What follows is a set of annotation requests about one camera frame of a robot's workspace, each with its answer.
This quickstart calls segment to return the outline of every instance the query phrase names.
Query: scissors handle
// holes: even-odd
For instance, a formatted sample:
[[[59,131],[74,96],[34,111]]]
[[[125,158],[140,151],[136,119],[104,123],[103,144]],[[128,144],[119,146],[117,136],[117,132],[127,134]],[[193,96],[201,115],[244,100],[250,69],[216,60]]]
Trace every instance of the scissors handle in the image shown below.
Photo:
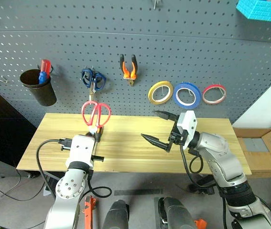
[[[81,75],[82,75],[81,80],[83,81],[84,85],[87,88],[90,88],[93,82],[93,71],[89,68],[85,68],[85,69],[82,69]]]
[[[103,74],[101,74],[100,72],[95,72],[94,77],[95,91],[101,90],[105,86],[106,80],[107,79]]]
[[[92,114],[91,114],[89,120],[86,120],[85,115],[84,115],[84,111],[85,111],[85,108],[90,104],[93,104],[94,108],[93,108],[93,111],[92,111]],[[108,117],[104,123],[100,124],[101,108],[102,107],[105,107],[108,110]],[[86,125],[88,125],[88,126],[93,125],[94,115],[95,115],[96,111],[97,111],[96,127],[100,128],[100,127],[103,127],[110,119],[110,116],[111,116],[110,107],[107,104],[102,104],[102,103],[99,104],[95,101],[87,101],[83,104],[82,109],[81,109],[83,120],[86,123]]]

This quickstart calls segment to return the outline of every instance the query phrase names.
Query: gray floor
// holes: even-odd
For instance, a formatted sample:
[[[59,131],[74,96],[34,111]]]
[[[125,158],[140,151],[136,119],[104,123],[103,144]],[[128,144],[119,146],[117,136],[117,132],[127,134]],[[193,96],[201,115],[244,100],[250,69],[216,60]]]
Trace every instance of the gray floor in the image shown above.
[[[0,189],[9,190],[16,182],[17,177],[0,178]],[[40,177],[35,179],[22,178],[21,183],[10,195],[19,199],[33,196],[41,187]],[[263,198],[271,206],[271,178],[250,179],[255,194]],[[155,229],[154,199],[164,196],[178,198],[191,212],[194,219],[203,218],[208,222],[209,229],[223,228],[222,202],[218,194],[207,196],[191,194],[185,191],[189,180],[183,174],[147,174],[147,173],[95,173],[92,186],[109,186],[115,190],[131,189],[161,189],[163,194],[156,195],[125,195],[114,194],[106,199],[98,199],[94,210],[94,228],[102,226],[105,215],[111,204],[117,199],[123,199],[130,205],[131,229]],[[24,229],[45,220],[48,209],[53,203],[51,196],[44,197],[40,193],[36,198],[18,202],[8,197],[0,200],[0,225],[10,229]],[[231,228],[231,216],[227,213],[228,228]],[[83,229],[82,218],[79,227]],[[43,224],[35,227],[42,229]]]

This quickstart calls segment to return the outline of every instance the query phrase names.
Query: pegboard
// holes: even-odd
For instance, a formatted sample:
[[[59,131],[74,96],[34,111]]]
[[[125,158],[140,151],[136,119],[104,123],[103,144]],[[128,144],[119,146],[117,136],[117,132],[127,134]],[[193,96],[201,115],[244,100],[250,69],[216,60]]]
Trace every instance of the pegboard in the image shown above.
[[[114,115],[183,111],[173,99],[149,102],[148,90],[158,81],[191,82],[201,91],[221,83],[226,100],[202,101],[195,113],[234,122],[271,85],[271,22],[245,19],[236,3],[163,0],[154,10],[150,0],[0,1],[0,77],[8,80],[0,94],[37,126],[45,112],[80,112],[88,100],[81,70],[94,66],[107,77],[95,98]],[[122,79],[120,54],[129,69],[131,54],[137,57],[133,87]],[[40,106],[19,80],[43,58],[54,67],[57,103],[50,107]]]

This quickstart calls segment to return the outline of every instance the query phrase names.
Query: wooden tabletop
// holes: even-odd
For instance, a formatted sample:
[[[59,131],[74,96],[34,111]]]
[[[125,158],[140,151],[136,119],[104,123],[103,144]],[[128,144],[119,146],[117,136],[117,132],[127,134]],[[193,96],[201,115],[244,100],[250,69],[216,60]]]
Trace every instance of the wooden tabletop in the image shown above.
[[[198,118],[197,131],[222,135],[229,143],[233,154],[242,164],[244,173],[251,174],[244,153],[228,119]],[[161,172],[184,173],[179,146],[173,145],[170,153],[147,142],[142,136],[148,134],[167,143],[173,121],[151,116],[112,115],[104,127],[101,142],[97,146],[98,156],[104,156],[104,162],[94,163],[95,171],[107,172]],[[17,169],[38,170],[35,152],[38,145],[47,139],[73,138],[85,134],[88,127],[80,114],[46,113],[31,142],[19,162]],[[65,161],[69,151],[60,150],[58,143],[48,143],[40,150],[40,161],[45,171],[66,171]],[[192,155],[185,150],[189,161]],[[199,161],[194,162],[194,169]],[[203,174],[211,174],[205,162]]]

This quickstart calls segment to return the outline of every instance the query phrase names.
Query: white wall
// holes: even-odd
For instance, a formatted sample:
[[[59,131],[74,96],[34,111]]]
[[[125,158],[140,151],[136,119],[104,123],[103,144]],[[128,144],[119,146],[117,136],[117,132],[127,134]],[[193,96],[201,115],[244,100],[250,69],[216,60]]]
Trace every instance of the white wall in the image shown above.
[[[271,127],[271,87],[233,124],[234,127]]]

